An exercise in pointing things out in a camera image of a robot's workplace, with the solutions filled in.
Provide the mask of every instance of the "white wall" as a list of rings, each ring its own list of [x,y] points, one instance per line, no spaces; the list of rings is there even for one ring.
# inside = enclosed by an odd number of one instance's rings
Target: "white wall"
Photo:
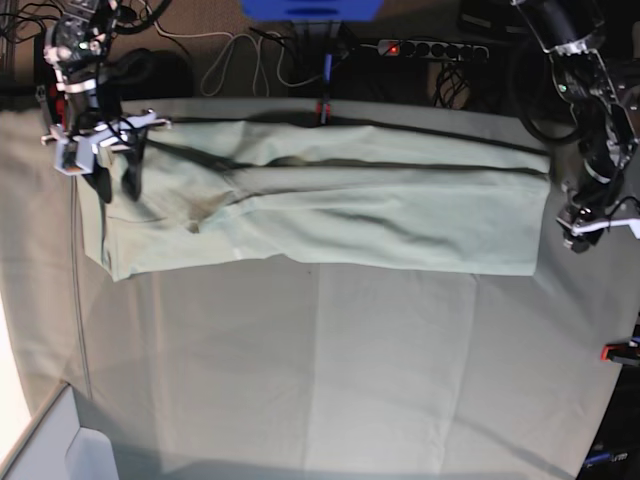
[[[11,351],[7,324],[0,298],[0,463],[6,457],[31,415],[24,399],[18,370]]]

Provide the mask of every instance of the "light green cloth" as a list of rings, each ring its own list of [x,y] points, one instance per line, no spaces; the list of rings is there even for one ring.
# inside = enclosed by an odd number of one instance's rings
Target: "light green cloth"
[[[84,182],[79,191],[85,250],[114,280],[278,254],[411,270],[535,270],[545,156],[371,126],[185,124],[150,138],[248,166],[216,170],[148,146],[134,203],[120,187],[126,162],[107,158],[114,200],[104,231],[95,192]]]

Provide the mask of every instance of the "fabric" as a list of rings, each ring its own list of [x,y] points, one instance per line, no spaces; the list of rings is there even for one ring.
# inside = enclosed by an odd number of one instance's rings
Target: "fabric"
[[[278,254],[405,270],[535,270],[549,192],[542,155],[371,126],[179,124],[150,138],[165,146],[146,150],[138,202],[120,188],[124,159],[109,162],[106,228],[95,192],[79,190],[85,248],[114,280]]]
[[[138,106],[222,118],[300,106],[258,103],[253,112],[242,100]],[[515,119],[332,106],[335,116],[532,146]],[[82,426],[111,439],[122,480],[577,474],[619,372],[600,350],[631,334],[640,306],[640,244],[628,230],[571,253],[554,187],[530,277],[277,256],[114,283],[84,254],[72,183],[53,170],[40,128],[38,113],[0,115],[11,341],[30,407],[70,381]]]

